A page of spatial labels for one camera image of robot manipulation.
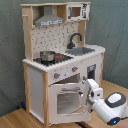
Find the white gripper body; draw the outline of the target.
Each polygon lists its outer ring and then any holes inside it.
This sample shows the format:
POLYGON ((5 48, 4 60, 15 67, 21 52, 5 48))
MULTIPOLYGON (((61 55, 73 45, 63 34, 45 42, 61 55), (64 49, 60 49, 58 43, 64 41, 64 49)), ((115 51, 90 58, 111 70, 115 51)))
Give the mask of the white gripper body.
POLYGON ((93 79, 87 79, 85 85, 88 88, 85 105, 87 110, 92 112, 95 101, 103 98, 103 89, 93 79))

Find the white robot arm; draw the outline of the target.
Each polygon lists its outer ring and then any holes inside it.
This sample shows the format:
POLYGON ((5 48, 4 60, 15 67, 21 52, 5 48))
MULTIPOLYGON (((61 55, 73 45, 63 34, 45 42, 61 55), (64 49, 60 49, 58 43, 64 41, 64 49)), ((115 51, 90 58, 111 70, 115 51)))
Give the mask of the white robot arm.
POLYGON ((103 89, 93 79, 87 79, 85 84, 89 87, 87 101, 104 123, 113 126, 128 118, 128 103, 124 94, 115 92, 104 99, 103 89))

